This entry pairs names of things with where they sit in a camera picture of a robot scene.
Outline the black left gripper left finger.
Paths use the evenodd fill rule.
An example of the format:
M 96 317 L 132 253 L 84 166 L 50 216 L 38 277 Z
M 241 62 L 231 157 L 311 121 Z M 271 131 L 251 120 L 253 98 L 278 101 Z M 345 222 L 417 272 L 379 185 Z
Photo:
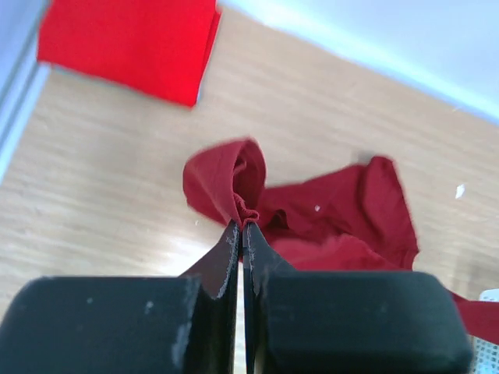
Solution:
M 1 323 L 4 373 L 230 373 L 240 231 L 177 277 L 39 277 Z

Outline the dark red t shirt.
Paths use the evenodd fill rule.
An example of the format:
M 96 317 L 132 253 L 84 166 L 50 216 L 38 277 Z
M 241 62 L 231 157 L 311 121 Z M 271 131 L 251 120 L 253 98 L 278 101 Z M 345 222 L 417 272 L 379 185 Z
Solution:
M 220 143 L 183 170 L 186 202 L 240 227 L 259 226 L 299 270 L 412 270 L 419 248 L 393 161 L 372 157 L 310 180 L 268 187 L 256 140 Z

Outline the white plastic basket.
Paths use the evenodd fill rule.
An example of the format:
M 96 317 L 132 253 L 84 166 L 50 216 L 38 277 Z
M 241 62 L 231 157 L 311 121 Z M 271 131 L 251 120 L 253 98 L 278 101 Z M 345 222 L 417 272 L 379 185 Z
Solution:
M 485 290 L 480 294 L 480 301 L 498 302 L 499 289 Z M 498 374 L 498 346 L 486 340 L 473 339 L 475 359 L 472 374 Z

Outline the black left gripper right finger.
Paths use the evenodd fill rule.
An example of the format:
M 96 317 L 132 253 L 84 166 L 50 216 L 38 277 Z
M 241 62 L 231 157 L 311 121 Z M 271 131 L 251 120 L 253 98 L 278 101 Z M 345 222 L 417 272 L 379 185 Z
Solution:
M 242 231 L 249 373 L 465 373 L 472 346 L 440 281 L 407 271 L 299 271 Z

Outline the folded bright red t shirt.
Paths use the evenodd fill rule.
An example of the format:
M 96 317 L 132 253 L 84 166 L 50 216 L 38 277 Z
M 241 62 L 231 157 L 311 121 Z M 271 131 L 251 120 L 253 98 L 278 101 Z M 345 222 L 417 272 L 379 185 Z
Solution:
M 58 0 L 37 59 L 193 107 L 218 32 L 213 0 Z

